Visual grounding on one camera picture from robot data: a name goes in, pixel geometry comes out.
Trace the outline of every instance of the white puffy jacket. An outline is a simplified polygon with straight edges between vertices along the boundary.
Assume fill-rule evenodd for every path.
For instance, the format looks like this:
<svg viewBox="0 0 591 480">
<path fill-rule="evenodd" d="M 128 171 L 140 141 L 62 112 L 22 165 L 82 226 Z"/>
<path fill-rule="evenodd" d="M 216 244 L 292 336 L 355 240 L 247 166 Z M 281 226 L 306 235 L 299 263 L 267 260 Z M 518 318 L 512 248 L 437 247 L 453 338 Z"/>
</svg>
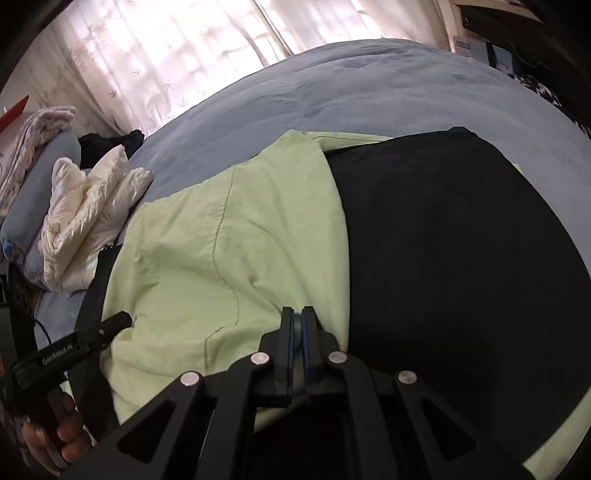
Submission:
<svg viewBox="0 0 591 480">
<path fill-rule="evenodd" d="M 101 158 L 88 176 L 69 158 L 56 161 L 40 242 L 50 290 L 69 296 L 88 288 L 99 251 L 115 240 L 153 178 L 144 168 L 130 169 L 122 145 Z"/>
</svg>

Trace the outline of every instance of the white curtain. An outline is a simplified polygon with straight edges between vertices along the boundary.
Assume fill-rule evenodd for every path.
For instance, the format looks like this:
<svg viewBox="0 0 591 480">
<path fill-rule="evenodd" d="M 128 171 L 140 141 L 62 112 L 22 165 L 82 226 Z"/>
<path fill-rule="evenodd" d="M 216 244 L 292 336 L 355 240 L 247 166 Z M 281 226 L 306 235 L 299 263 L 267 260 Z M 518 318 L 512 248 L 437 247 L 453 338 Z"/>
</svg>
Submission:
<svg viewBox="0 0 591 480">
<path fill-rule="evenodd" d="M 290 55 L 380 37 L 449 45 L 433 0 L 74 0 L 17 70 L 42 105 L 78 108 L 79 134 L 149 135 Z"/>
</svg>

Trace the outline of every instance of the blue bedsheet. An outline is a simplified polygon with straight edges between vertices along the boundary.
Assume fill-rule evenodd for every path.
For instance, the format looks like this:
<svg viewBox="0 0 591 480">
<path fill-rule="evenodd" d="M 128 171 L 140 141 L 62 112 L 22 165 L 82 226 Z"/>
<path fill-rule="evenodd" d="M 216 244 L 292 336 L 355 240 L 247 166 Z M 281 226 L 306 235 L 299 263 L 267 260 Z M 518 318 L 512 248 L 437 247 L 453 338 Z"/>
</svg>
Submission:
<svg viewBox="0 0 591 480">
<path fill-rule="evenodd" d="M 331 44 L 272 65 L 162 127 L 131 164 L 155 173 L 150 202 L 249 159 L 290 128 L 400 137 L 454 126 L 519 164 L 591 270 L 591 141 L 501 72 L 409 41 Z M 52 339 L 73 330 L 84 294 L 43 296 L 36 317 Z"/>
</svg>

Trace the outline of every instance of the human hand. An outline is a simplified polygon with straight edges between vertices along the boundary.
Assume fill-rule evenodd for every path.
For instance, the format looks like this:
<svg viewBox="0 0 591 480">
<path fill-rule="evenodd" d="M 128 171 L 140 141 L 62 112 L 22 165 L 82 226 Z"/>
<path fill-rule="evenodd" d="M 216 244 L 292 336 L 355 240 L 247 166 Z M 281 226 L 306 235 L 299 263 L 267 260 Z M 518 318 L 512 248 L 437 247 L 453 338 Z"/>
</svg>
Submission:
<svg viewBox="0 0 591 480">
<path fill-rule="evenodd" d="M 61 405 L 66 412 L 66 416 L 57 427 L 57 436 L 65 443 L 61 449 L 61 456 L 66 462 L 74 463 L 90 450 L 92 443 L 88 432 L 82 428 L 84 420 L 76 410 L 74 399 L 63 393 Z M 43 427 L 26 421 L 22 425 L 22 437 L 33 457 L 53 475 L 60 476 L 59 469 L 47 452 L 50 440 Z"/>
</svg>

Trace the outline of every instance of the wall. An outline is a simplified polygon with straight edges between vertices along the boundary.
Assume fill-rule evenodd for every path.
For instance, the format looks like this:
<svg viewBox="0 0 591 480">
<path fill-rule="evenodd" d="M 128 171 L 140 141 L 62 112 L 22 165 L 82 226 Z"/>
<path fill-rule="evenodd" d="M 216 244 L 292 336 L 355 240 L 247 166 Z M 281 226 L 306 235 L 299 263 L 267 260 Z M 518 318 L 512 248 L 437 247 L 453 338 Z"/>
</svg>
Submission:
<svg viewBox="0 0 591 480">
<path fill-rule="evenodd" d="M 0 115 L 4 112 L 4 107 L 9 109 L 21 98 L 27 95 L 29 95 L 29 92 L 27 92 L 24 82 L 20 79 L 17 72 L 13 72 L 4 89 L 0 92 Z M 26 106 L 27 111 L 34 112 L 40 108 L 41 107 L 35 99 L 29 98 Z"/>
</svg>

